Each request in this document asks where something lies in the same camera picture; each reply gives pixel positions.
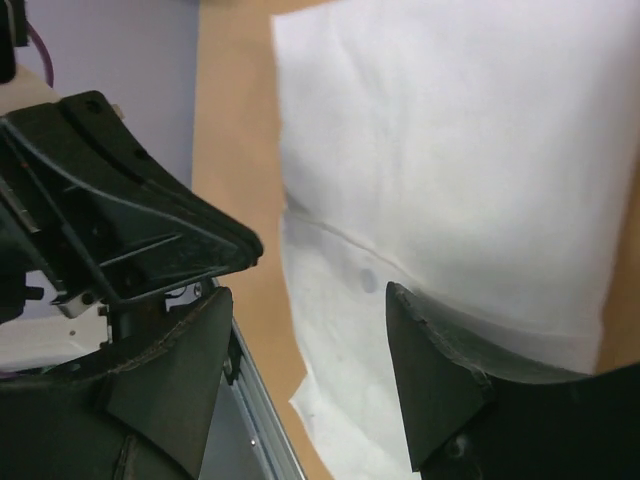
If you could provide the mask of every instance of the black mechanical part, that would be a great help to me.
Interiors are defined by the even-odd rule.
[[[44,289],[26,285],[26,275],[0,275],[0,324],[18,318],[27,300],[42,300]]]
[[[0,381],[3,479],[198,478],[232,328],[228,289],[42,375]]]
[[[467,338],[478,348],[464,361],[443,354],[460,332],[442,312],[399,285],[387,287],[389,346],[411,463],[422,478],[640,476],[640,365],[562,383],[498,378],[473,367],[487,361],[469,355],[487,354],[482,339]],[[554,370],[542,373],[552,378]]]
[[[0,2],[0,84],[9,83],[17,73],[15,47],[26,47],[27,15],[24,0]]]
[[[0,274],[41,270],[68,316],[91,305],[87,294],[118,310],[263,253],[151,158],[98,92],[0,118],[0,156]]]
[[[26,47],[29,44],[25,0],[0,2],[0,30],[9,33],[14,47]]]

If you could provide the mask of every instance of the black plastic jaw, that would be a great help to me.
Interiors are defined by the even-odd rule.
[[[99,92],[0,118],[0,275],[41,270],[68,316],[257,263],[260,240],[195,196]]]
[[[423,478],[640,477],[640,365],[571,380],[463,331],[450,314],[400,285],[387,287],[409,454]],[[558,380],[506,380],[479,365],[508,366],[512,376],[518,365],[523,378]]]

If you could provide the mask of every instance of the white paper towel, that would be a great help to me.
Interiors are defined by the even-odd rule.
[[[640,131],[640,2],[346,0],[274,34],[309,372],[293,403],[335,478],[402,479],[387,281],[593,368]]]

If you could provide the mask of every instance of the white plastic part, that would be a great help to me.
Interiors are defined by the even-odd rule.
[[[18,318],[0,325],[0,371],[59,365],[95,352],[107,339],[97,307],[77,318]]]

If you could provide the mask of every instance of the tan table surface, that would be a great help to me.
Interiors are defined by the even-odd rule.
[[[280,261],[284,206],[269,14],[318,0],[202,0],[193,188],[253,228],[265,245],[258,267],[224,278],[235,315],[310,480],[330,478],[289,399],[304,378]],[[640,188],[605,310],[600,369],[640,360]]]

